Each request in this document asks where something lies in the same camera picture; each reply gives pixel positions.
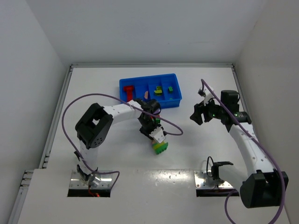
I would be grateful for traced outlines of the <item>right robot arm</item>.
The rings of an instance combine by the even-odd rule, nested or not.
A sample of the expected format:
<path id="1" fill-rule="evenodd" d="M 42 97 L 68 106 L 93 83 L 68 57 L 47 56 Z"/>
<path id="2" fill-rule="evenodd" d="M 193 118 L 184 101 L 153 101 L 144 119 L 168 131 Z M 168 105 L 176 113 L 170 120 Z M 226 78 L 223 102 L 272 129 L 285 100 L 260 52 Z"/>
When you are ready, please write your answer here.
<path id="1" fill-rule="evenodd" d="M 240 111 L 239 93 L 221 91 L 221 102 L 207 89 L 200 89 L 204 99 L 194 106 L 190 119 L 198 125 L 218 119 L 226 127 L 241 152 L 247 172 L 243 173 L 230 161 L 213 162 L 207 175 L 216 182 L 228 182 L 239 193 L 246 208 L 279 206 L 282 202 L 282 185 L 288 183 L 286 172 L 279 173 L 269 157 L 257 144 L 252 121 Z"/>

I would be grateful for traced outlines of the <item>green yellow lego stack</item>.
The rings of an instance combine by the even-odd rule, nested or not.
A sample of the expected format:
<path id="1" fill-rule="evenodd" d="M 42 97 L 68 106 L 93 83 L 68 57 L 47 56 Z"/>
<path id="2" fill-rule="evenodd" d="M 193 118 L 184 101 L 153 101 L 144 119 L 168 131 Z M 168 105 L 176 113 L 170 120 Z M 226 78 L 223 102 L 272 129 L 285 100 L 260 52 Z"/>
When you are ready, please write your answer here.
<path id="1" fill-rule="evenodd" d="M 161 143 L 158 143 L 157 141 L 153 140 L 151 145 L 155 154 L 161 154 L 168 148 L 168 142 L 166 140 L 164 140 Z"/>

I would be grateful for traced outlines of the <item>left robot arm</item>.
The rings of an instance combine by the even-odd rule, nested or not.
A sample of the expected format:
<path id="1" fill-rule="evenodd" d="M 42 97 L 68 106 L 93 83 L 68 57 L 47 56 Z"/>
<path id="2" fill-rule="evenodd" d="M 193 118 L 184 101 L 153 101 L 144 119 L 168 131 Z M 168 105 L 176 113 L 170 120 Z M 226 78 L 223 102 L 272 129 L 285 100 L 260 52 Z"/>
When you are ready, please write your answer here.
<path id="1" fill-rule="evenodd" d="M 93 178 L 93 172 L 98 170 L 96 160 L 99 146 L 104 142 L 110 127 L 114 124 L 129 119 L 138 119 L 141 124 L 140 132 L 152 141 L 156 154 L 167 149 L 164 128 L 152 115 L 161 109 L 160 104 L 154 99 L 143 101 L 134 99 L 130 105 L 120 104 L 114 106 L 100 106 L 92 104 L 75 125 L 80 143 L 79 164 L 77 171 L 83 181 L 88 182 Z"/>

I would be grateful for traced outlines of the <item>red curved lego brick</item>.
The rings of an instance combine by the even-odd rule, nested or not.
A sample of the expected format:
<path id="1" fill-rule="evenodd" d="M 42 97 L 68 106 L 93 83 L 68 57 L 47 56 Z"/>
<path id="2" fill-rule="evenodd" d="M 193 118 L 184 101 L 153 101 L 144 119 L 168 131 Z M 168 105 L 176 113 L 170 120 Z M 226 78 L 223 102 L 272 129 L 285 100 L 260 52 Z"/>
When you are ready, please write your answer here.
<path id="1" fill-rule="evenodd" d="M 133 85 L 124 86 L 123 90 L 125 92 L 133 91 L 134 90 L 134 86 Z"/>

